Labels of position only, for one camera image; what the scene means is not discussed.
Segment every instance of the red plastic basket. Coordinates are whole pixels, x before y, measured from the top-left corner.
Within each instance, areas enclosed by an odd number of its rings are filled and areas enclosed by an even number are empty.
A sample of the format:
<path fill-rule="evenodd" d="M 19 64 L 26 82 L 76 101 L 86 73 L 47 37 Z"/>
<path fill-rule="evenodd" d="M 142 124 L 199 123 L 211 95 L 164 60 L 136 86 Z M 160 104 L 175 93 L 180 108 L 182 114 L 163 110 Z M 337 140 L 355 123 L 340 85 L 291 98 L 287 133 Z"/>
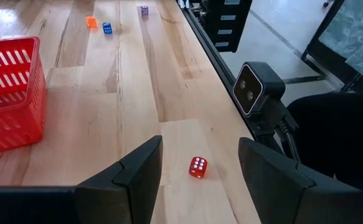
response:
<path fill-rule="evenodd" d="M 0 151 L 42 139 L 45 79 L 37 37 L 0 40 Z"/>

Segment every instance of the wooden tabletop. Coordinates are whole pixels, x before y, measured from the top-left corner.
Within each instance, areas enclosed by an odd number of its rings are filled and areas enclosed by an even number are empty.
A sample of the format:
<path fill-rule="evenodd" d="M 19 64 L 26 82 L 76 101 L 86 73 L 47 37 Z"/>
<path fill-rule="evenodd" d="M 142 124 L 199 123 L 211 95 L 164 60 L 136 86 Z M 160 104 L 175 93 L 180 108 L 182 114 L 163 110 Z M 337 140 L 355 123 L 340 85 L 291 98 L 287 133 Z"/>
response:
<path fill-rule="evenodd" d="M 47 80 L 44 138 L 0 153 L 0 185 L 75 185 L 161 134 L 152 223 L 260 222 L 237 154 L 251 135 L 175 0 L 0 0 L 0 39 L 30 35 Z M 204 179 L 188 174 L 194 156 L 209 162 Z"/>

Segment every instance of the camera lens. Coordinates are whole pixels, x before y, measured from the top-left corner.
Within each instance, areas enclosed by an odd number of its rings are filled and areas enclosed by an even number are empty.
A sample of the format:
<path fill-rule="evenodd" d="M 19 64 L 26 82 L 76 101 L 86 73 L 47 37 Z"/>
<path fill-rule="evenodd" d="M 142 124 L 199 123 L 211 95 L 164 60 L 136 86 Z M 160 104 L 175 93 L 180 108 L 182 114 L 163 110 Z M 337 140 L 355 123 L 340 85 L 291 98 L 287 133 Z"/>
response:
<path fill-rule="evenodd" d="M 244 89 L 245 87 L 246 87 L 245 80 L 242 80 L 242 81 L 241 81 L 241 89 Z"/>
<path fill-rule="evenodd" d="M 253 99 L 253 93 L 251 91 L 248 92 L 248 100 L 252 100 Z"/>

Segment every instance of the gray floor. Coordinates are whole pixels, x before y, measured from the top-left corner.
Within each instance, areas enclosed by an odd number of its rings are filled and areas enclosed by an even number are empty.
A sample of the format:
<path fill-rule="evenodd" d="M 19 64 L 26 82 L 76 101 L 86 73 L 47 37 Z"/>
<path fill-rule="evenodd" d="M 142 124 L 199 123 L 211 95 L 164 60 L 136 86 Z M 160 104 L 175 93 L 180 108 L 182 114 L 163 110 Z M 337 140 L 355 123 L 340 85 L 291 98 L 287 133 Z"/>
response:
<path fill-rule="evenodd" d="M 234 76 L 246 61 L 267 62 L 282 79 L 319 76 L 299 56 L 326 15 L 323 3 L 324 0 L 253 1 L 238 51 L 221 53 Z M 287 85 L 282 101 L 288 105 L 297 98 L 334 91 L 340 87 L 334 79 Z"/>

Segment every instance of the black cable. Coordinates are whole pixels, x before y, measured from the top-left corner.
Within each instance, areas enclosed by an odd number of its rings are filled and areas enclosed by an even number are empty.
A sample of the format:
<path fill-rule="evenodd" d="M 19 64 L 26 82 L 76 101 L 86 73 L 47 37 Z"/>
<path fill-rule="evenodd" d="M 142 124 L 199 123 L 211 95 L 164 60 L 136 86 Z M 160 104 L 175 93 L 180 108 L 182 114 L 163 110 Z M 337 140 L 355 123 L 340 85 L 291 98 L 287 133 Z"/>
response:
<path fill-rule="evenodd" d="M 295 138 L 293 137 L 292 130 L 284 119 L 281 120 L 280 127 L 281 127 L 282 133 L 285 135 L 286 141 L 288 142 L 289 150 L 292 155 L 292 158 L 298 162 L 301 162 L 299 154 L 298 154 L 298 147 L 296 146 L 296 142 L 295 142 Z"/>

